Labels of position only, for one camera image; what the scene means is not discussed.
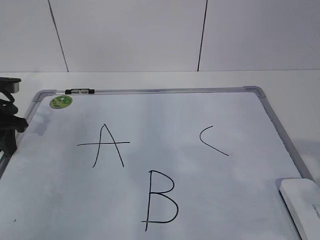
whiteboard surface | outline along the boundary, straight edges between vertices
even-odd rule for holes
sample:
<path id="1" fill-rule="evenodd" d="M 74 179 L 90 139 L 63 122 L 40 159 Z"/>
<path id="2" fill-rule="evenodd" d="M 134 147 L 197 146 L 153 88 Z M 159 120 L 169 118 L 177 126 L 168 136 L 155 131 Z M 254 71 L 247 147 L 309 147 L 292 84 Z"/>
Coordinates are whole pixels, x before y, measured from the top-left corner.
<path id="1" fill-rule="evenodd" d="M 0 180 L 3 239 L 299 239 L 275 181 L 301 177 L 253 93 L 46 97 Z M 100 129 L 116 142 L 101 145 Z M 223 155 L 200 141 L 229 154 Z M 112 142 L 102 130 L 102 142 Z M 179 206 L 149 223 L 149 171 Z M 153 175 L 152 190 L 171 188 Z M 152 195 L 150 221 L 176 212 Z"/>

white wall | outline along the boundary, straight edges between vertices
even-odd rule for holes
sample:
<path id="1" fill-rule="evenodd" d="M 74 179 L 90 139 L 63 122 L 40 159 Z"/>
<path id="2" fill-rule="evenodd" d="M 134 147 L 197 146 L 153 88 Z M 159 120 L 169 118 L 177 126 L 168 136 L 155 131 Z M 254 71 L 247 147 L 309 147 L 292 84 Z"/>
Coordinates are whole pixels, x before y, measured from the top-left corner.
<path id="1" fill-rule="evenodd" d="M 0 0 L 0 72 L 65 72 L 46 0 Z"/>
<path id="2" fill-rule="evenodd" d="M 320 0 L 208 0 L 201 71 L 320 69 Z"/>
<path id="3" fill-rule="evenodd" d="M 196 71 L 206 0 L 51 0 L 70 72 Z"/>
<path id="4" fill-rule="evenodd" d="M 196 71 L 206 0 L 50 0 L 70 72 Z M 320 0 L 208 0 L 200 71 L 320 69 Z M 67 70 L 48 0 L 0 0 L 0 72 Z"/>

black stand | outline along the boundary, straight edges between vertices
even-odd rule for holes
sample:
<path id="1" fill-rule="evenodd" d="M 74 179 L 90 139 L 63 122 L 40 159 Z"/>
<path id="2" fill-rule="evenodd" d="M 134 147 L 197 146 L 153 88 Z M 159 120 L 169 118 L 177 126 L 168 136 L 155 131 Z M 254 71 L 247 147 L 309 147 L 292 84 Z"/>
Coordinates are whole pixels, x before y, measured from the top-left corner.
<path id="1" fill-rule="evenodd" d="M 28 127 L 26 119 L 14 116 L 18 108 L 11 93 L 19 91 L 20 78 L 0 77 L 0 93 L 8 100 L 0 99 L 0 151 L 11 157 L 17 150 L 16 131 L 23 133 Z"/>

white device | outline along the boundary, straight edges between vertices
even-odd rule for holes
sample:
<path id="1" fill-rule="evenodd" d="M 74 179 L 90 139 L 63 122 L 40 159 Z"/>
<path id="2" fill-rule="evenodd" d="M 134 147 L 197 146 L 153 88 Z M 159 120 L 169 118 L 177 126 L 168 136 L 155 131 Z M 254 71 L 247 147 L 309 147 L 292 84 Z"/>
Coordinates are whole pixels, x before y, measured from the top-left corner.
<path id="1" fill-rule="evenodd" d="M 320 189 L 306 178 L 284 179 L 280 193 L 302 240 L 320 239 Z"/>

white table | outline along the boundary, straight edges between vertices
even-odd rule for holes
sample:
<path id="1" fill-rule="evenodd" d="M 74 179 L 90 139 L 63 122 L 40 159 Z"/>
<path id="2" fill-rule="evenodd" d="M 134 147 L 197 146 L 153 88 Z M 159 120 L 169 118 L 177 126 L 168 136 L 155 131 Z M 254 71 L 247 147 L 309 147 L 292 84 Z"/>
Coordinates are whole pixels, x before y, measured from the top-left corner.
<path id="1" fill-rule="evenodd" d="M 320 70 L 216 72 L 3 72 L 21 78 L 14 94 L 20 117 L 44 89 L 169 89 L 261 87 L 320 185 Z"/>

